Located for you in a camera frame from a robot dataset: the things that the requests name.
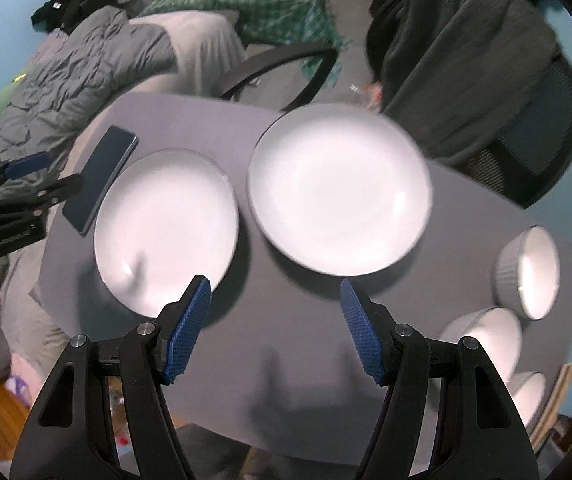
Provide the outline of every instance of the smartphone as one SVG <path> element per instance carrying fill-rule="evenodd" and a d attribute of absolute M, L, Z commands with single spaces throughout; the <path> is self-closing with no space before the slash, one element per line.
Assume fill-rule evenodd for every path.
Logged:
<path fill-rule="evenodd" d="M 137 146 L 137 136 L 117 126 L 108 128 L 81 171 L 82 191 L 64 204 L 63 215 L 86 236 L 104 196 Z"/>

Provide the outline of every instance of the gray table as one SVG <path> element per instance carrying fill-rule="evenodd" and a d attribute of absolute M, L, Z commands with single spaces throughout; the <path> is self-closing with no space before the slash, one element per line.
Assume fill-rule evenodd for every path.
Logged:
<path fill-rule="evenodd" d="M 240 210 L 239 241 L 213 296 L 207 327 L 188 370 L 165 390 L 169 409 L 211 431 L 320 462 L 357 464 L 377 419 L 384 390 L 362 371 L 338 303 L 339 280 L 292 263 L 264 238 L 246 195 L 253 148 L 277 112 L 213 100 L 127 94 L 110 124 L 136 133 L 129 159 L 161 148 L 189 148 L 228 175 Z M 82 168 L 98 138 L 79 161 Z M 455 317 L 491 306 L 491 268 L 501 247 L 534 221 L 475 182 L 429 163 L 434 205 L 412 253 L 362 282 L 396 320 L 437 338 Z M 95 267 L 93 231 L 86 238 L 54 219 L 39 280 L 44 309 L 69 335 L 99 340 L 123 335 L 141 317 L 122 307 Z M 546 397 L 566 362 L 572 336 L 572 245 L 556 237 L 559 297 L 551 313 L 523 322 L 517 371 L 546 375 Z M 436 421 L 426 407 L 416 467 L 428 463 Z"/>

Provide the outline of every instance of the white ceramic plate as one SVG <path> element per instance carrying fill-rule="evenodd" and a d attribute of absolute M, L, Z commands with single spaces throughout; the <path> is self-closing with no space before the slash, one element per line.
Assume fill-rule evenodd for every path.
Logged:
<path fill-rule="evenodd" d="M 313 104 L 280 118 L 253 153 L 248 191 L 273 245 L 335 276 L 400 260 L 432 206 L 426 162 L 403 129 L 346 104 Z"/>
<path fill-rule="evenodd" d="M 151 153 L 129 166 L 102 202 L 97 268 L 122 304 L 156 317 L 194 275 L 217 286 L 238 227 L 233 189 L 213 162 L 188 150 Z"/>

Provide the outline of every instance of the green plaid blanket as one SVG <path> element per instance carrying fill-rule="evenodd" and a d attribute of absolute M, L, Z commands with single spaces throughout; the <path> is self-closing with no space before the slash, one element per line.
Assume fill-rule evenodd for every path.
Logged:
<path fill-rule="evenodd" d="M 339 35 L 328 0 L 155 0 L 140 14 L 160 14 L 176 10 L 239 11 L 236 31 L 245 44 L 287 45 L 305 41 L 326 41 L 343 50 L 350 42 Z M 318 60 L 307 60 L 303 73 L 314 74 Z M 339 74 L 339 63 L 329 82 Z"/>

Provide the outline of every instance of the gray blanket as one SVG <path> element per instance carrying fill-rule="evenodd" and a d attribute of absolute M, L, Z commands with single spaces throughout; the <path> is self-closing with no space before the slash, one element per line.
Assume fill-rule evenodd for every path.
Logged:
<path fill-rule="evenodd" d="M 63 49 L 39 64 L 0 117 L 0 158 L 48 152 L 48 170 L 9 181 L 0 198 L 57 179 L 77 136 L 116 94 L 159 73 L 176 72 L 170 38 L 157 25 L 131 25 L 104 7 L 84 20 Z"/>
<path fill-rule="evenodd" d="M 404 0 L 383 62 L 382 111 L 426 156 L 456 165 L 528 104 L 559 52 L 527 0 Z"/>

